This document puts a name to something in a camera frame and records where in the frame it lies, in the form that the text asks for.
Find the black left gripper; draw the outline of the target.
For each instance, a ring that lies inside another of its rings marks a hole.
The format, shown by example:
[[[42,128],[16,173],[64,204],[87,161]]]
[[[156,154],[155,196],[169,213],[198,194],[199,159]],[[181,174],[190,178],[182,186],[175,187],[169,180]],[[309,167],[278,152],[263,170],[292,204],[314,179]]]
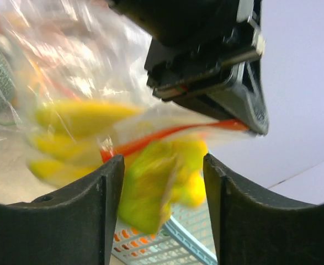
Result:
[[[165,102],[266,135],[261,1],[109,1],[152,37],[147,85]]]

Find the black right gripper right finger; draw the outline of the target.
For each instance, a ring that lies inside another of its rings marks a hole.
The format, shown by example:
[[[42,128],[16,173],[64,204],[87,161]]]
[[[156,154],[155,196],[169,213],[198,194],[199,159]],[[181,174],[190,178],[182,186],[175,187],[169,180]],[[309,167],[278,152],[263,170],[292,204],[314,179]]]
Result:
[[[203,175],[218,264],[324,264],[324,203],[272,192],[211,154]]]

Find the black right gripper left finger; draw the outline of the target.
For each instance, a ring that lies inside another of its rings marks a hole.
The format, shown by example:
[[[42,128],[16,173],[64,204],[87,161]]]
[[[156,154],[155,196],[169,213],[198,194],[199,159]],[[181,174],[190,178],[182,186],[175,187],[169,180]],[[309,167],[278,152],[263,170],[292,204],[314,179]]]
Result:
[[[123,177],[116,155],[30,203],[0,204],[0,264],[109,264]]]

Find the yellow banana bunch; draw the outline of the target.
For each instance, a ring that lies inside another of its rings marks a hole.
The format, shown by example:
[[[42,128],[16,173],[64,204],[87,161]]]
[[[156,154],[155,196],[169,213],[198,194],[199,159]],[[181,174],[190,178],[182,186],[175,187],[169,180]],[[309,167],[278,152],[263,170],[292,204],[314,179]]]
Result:
[[[43,103],[31,112],[27,140],[39,154],[27,165],[35,177],[61,188],[122,156],[118,217],[141,233],[155,234],[175,205],[195,209],[206,200],[201,170],[207,123],[172,104]]]

